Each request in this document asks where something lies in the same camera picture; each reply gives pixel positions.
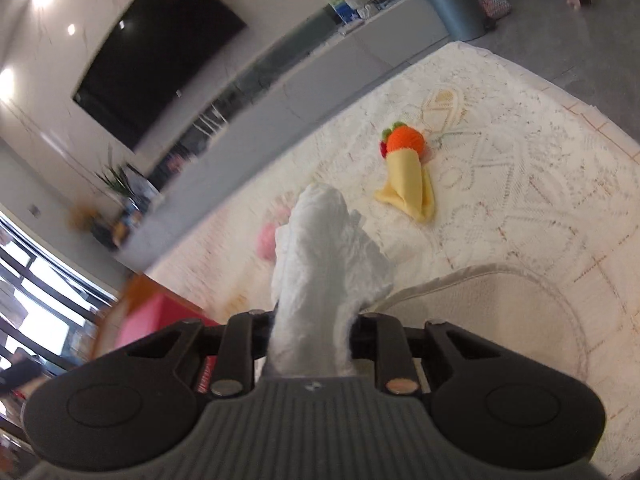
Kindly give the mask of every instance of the lace tablecloth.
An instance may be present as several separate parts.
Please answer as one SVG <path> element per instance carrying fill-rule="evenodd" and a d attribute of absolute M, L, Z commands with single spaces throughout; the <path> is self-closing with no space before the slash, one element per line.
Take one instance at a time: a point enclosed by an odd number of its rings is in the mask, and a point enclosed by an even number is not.
<path fill-rule="evenodd" d="M 315 181 L 366 218 L 396 264 L 395 290 L 475 264 L 525 267 L 553 283 L 578 320 L 579 378 L 609 419 L 595 463 L 618 477 L 640 465 L 640 167 L 588 109 L 568 111 L 504 65 L 444 46 L 257 175 L 150 275 L 219 322 L 270 308 L 271 265 L 255 256 L 255 237 L 277 197 Z M 378 139 L 395 121 L 425 131 L 433 148 L 431 224 L 373 199 L 386 172 Z"/>

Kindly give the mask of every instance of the window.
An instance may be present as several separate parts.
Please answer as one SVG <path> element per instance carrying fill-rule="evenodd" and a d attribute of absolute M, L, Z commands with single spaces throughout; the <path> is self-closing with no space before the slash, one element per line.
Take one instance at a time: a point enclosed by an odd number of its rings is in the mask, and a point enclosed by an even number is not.
<path fill-rule="evenodd" d="M 41 248 L 2 214 L 0 227 L 13 237 L 0 246 L 0 280 L 15 287 L 14 298 L 28 313 L 16 331 L 0 312 L 0 368 L 10 365 L 8 359 L 17 348 L 42 357 L 53 373 L 81 364 L 83 339 L 86 342 L 94 334 L 97 313 L 114 298 Z"/>

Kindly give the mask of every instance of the pink pom-pom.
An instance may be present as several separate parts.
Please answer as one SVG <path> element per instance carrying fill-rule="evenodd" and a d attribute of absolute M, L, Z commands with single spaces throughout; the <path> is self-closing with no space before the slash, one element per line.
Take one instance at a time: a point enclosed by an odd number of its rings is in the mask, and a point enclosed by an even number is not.
<path fill-rule="evenodd" d="M 276 261 L 276 229 L 278 227 L 276 223 L 268 222 L 258 234 L 255 252 L 259 258 L 268 262 Z"/>

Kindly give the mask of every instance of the crumpled white paper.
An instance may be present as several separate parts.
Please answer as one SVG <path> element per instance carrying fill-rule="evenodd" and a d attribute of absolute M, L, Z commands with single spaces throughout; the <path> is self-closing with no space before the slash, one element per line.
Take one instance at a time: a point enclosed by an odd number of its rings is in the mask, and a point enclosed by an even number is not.
<path fill-rule="evenodd" d="M 392 264 L 341 193 L 312 184 L 276 231 L 271 299 L 278 311 L 265 375 L 348 376 L 356 314 L 393 287 Z"/>

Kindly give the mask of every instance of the green plant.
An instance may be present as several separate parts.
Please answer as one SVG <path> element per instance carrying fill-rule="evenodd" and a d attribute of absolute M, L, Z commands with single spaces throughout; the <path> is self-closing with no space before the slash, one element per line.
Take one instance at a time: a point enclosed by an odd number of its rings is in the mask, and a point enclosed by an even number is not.
<path fill-rule="evenodd" d="M 105 171 L 102 173 L 95 173 L 108 189 L 111 189 L 114 193 L 117 193 L 125 198 L 132 198 L 134 193 L 129 185 L 129 179 L 124 173 L 124 164 L 115 167 L 113 165 L 111 146 L 109 146 L 108 164 L 105 166 Z"/>

